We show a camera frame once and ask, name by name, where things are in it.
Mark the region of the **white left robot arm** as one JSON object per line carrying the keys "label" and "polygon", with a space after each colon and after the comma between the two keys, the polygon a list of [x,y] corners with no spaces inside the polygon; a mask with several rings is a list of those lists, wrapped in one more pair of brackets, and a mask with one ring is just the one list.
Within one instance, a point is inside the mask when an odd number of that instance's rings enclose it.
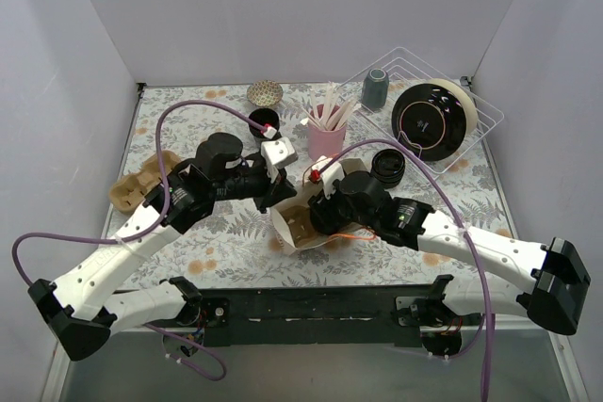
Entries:
{"label": "white left robot arm", "polygon": [[298,156],[277,137],[244,156],[242,142],[215,133],[194,157],[178,163],[114,234],[83,262],[54,281],[33,282],[28,294],[68,357],[78,362],[122,331],[157,320],[193,325],[203,296],[184,277],[125,293],[118,288],[155,253],[209,217],[218,201],[253,200],[260,212],[296,194],[286,167]]}

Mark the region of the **brown paper gift bag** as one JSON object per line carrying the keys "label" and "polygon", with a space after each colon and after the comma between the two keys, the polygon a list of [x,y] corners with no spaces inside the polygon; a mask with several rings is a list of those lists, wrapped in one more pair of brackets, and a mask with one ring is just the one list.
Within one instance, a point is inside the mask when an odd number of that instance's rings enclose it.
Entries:
{"label": "brown paper gift bag", "polygon": [[[367,169],[365,163],[358,158],[344,158],[338,161],[338,163],[343,167],[345,176],[356,170]],[[321,247],[341,238],[356,241],[374,240],[376,235],[368,227],[363,227],[354,222],[345,222],[335,217],[334,209],[327,205],[328,202],[334,200],[334,194],[329,199],[326,199],[322,191],[322,183],[314,185],[307,181],[310,167],[302,174],[301,185],[297,187],[297,195],[269,208],[269,217],[282,252],[285,255],[292,255],[304,250]],[[300,249],[297,249],[293,245],[290,231],[282,216],[282,212],[285,209],[296,205],[310,209],[312,225],[319,234],[319,238],[316,241],[311,242],[307,246],[302,246]]]}

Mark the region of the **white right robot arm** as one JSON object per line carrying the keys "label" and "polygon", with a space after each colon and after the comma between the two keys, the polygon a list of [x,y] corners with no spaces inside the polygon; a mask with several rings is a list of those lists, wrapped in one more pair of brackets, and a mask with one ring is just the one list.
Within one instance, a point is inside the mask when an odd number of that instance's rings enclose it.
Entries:
{"label": "white right robot arm", "polygon": [[496,281],[444,277],[426,301],[428,317],[447,324],[456,316],[491,310],[525,316],[539,327],[571,336],[578,330],[591,277],[576,247],[556,237],[550,245],[461,228],[431,205],[391,196],[368,172],[357,170],[308,202],[313,228],[333,235],[352,223],[384,242],[481,266]]}

